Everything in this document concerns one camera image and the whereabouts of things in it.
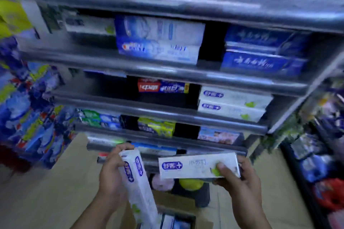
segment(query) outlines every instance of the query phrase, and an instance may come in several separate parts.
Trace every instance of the brown box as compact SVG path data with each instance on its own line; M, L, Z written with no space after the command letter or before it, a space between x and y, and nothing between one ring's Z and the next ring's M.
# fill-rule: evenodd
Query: brown box
M166 192L153 191L153 196L159 212L168 215L178 215L181 218L192 219L191 229L212 229L213 223L199 216L199 210L195 207L195 201L190 198L171 195ZM130 204L127 204L122 218L120 229L137 229Z

